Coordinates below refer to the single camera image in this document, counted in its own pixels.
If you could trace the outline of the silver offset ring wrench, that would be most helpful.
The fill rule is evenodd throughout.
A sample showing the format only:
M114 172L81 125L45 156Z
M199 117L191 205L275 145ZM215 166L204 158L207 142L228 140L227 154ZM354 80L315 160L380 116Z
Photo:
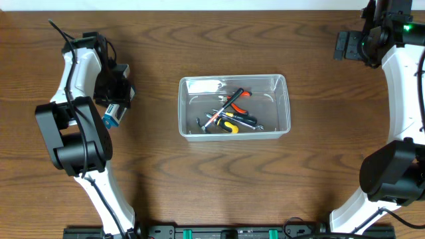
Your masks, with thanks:
M241 124L243 126L246 126L246 127L250 128L250 129L260 130L260 131L263 131L264 130L264 126L263 125L250 125L248 123L244 123L243 121L240 121L240 120L237 120L237 119L234 119L234 118L230 118L228 116L224 116L224 115L222 115L222 116L224 118L228 119L228 120L231 120L231 121L234 121L236 123L239 123L239 124Z

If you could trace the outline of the slim black yellow screwdriver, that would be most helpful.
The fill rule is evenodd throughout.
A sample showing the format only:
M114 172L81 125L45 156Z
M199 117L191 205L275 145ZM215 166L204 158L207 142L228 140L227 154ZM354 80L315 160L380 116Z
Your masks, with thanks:
M243 121L244 123L248 123L250 125L256 125L257 122L258 122L256 118L253 118L251 116L246 116L246 115L243 115L243 114L239 114L239 113L221 112L220 116L222 116L222 115L228 116L230 118L234 118L236 120Z

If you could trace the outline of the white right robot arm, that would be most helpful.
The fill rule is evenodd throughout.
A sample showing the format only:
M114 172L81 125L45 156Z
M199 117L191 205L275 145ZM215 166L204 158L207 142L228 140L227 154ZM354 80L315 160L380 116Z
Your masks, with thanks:
M383 69L390 126L386 145L362 162L359 188L329 215L328 233L336 238L386 238L373 224L424 200L424 25L411 10L411 0L370 0L363 29L337 36L336 60Z

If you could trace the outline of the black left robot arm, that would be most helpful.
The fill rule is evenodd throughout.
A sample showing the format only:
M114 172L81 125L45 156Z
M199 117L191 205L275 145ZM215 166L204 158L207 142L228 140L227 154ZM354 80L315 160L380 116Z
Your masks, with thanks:
M109 130L131 106L129 66L108 55L112 44L98 32L66 38L64 72L56 94L35 117L52 164L86 191L103 227L99 238L138 238L134 209L112 173Z

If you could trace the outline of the teal white product box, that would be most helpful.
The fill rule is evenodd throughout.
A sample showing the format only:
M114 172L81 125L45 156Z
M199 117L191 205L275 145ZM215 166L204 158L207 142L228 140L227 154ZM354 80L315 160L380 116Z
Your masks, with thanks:
M135 96L135 87L129 87L128 102L113 101L108 105L102 117L102 121L107 129L118 127L122 122L127 110L131 108L131 101Z

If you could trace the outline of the stubby yellow black screwdriver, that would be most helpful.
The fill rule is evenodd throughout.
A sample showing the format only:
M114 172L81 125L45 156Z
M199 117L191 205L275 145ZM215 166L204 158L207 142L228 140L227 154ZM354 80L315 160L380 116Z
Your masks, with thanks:
M227 133L236 134L239 132L239 128L236 125L225 120L222 116L218 116L217 118L215 118L212 124L223 129Z

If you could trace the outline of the small hammer black handle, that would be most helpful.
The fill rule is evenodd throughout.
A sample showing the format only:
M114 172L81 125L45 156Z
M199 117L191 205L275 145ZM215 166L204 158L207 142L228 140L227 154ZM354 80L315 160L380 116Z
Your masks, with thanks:
M225 101L224 105L221 109L216 112L204 125L200 124L200 119L197 118L197 123L203 133L209 133L207 127L225 110L229 107L234 101L236 101L242 94L244 93L243 88L239 88L227 101Z

